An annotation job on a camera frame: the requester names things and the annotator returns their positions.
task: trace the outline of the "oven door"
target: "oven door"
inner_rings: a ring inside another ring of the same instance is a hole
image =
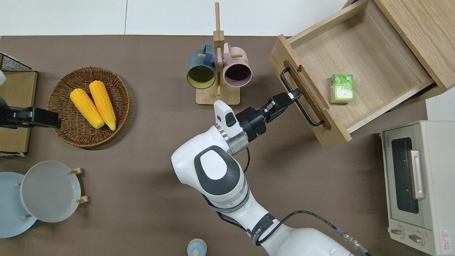
[[[383,132],[390,218],[432,229],[420,124]]]

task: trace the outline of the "wicker basket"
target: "wicker basket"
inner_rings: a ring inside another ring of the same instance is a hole
[[[91,98],[89,85],[94,80],[102,81],[106,86],[116,117],[115,131],[107,125],[93,128],[70,99],[70,93],[76,88],[82,88]],[[130,97],[125,83],[114,72],[100,67],[83,67],[60,79],[49,96],[47,108],[59,113],[61,128],[54,129],[54,132],[61,140],[77,147],[93,147],[120,131],[128,116]]]

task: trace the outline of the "warning label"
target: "warning label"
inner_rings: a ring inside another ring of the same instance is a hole
[[[441,249],[443,252],[450,252],[450,236],[448,230],[441,230]]]

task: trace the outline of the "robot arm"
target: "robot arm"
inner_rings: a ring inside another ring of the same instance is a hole
[[[260,110],[247,108],[234,115],[222,101],[214,103],[216,125],[195,136],[172,155],[180,180],[197,189],[224,220],[243,228],[254,244],[272,256],[350,256],[348,250],[311,228],[282,225],[253,197],[240,164],[232,157],[266,131],[271,122],[301,96],[296,89],[270,98]],[[368,255],[357,241],[337,232]]]
[[[0,86],[6,81],[6,77],[0,70]],[[0,95],[0,127],[17,129],[18,127],[51,127],[60,128],[61,119],[58,113],[36,108],[10,107]]]

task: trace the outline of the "mug handle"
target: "mug handle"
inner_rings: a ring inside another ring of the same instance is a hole
[[[205,44],[204,47],[204,65],[208,66],[212,62],[212,52],[213,52],[213,46],[211,44]]]
[[[232,62],[234,62],[232,60],[230,51],[231,51],[231,46],[229,45],[229,43],[224,43],[223,57],[227,64],[231,64]]]

